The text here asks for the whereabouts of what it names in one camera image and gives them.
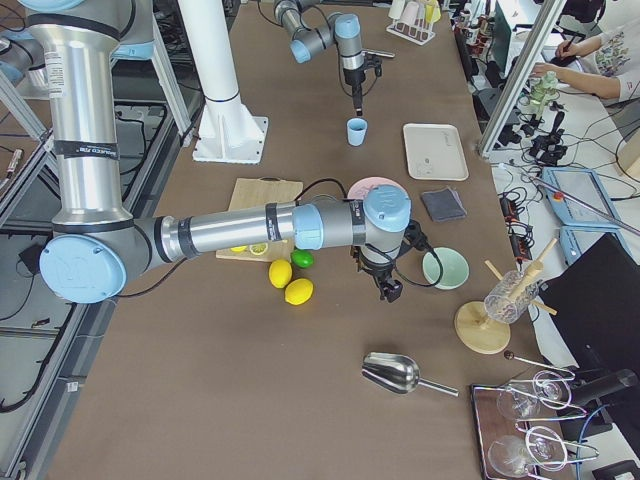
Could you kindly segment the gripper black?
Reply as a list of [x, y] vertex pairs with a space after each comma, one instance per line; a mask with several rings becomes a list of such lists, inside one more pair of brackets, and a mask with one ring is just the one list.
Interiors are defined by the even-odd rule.
[[355, 247], [355, 262], [358, 272], [368, 274], [378, 285], [380, 299], [387, 302], [396, 301], [402, 294], [403, 284], [393, 278], [394, 261], [372, 260], [366, 256], [368, 250], [364, 246]]
[[357, 117], [362, 116], [362, 83], [363, 69], [347, 69], [343, 68], [343, 76], [345, 83], [351, 87], [352, 103]]

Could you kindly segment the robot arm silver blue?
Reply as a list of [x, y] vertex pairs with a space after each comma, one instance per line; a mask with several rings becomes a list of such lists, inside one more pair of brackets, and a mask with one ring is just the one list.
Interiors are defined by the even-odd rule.
[[[39, 257], [42, 278], [66, 301], [101, 303], [122, 297], [132, 280], [160, 265], [185, 262], [229, 247], [291, 239], [319, 250], [349, 246], [358, 268], [374, 280], [382, 300], [393, 302], [402, 284], [392, 278], [396, 259], [408, 249], [411, 201], [397, 186], [374, 187], [364, 200], [299, 198], [244, 210], [175, 218], [152, 217], [169, 167], [159, 158], [140, 167], [161, 179], [122, 191], [116, 133], [112, 60], [143, 60], [154, 46], [153, 1], [18, 1], [26, 26], [44, 53], [57, 163], [60, 210]], [[223, 1], [177, 1], [204, 100], [195, 159], [258, 164], [267, 117], [253, 116], [237, 83]], [[362, 114], [365, 72], [381, 75], [379, 57], [365, 54], [357, 15], [333, 13], [311, 29], [303, 12], [322, 1], [275, 1], [276, 25], [290, 34], [300, 63], [337, 47], [355, 112]]]
[[365, 75], [365, 54], [361, 40], [359, 18], [353, 13], [333, 13], [324, 25], [310, 27], [303, 13], [319, 1], [275, 1], [274, 16], [278, 25], [290, 35], [290, 50], [302, 64], [336, 46], [344, 79], [351, 87], [351, 98], [357, 116], [363, 115], [362, 84]]

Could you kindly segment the person forearm white sleeve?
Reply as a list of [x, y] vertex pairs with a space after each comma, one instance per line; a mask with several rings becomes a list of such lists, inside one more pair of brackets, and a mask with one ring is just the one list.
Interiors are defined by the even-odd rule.
[[639, 97], [639, 71], [607, 77], [548, 63], [536, 63], [531, 75], [542, 77], [547, 72], [554, 72], [561, 83], [584, 93], [594, 94], [603, 100], [626, 101]]

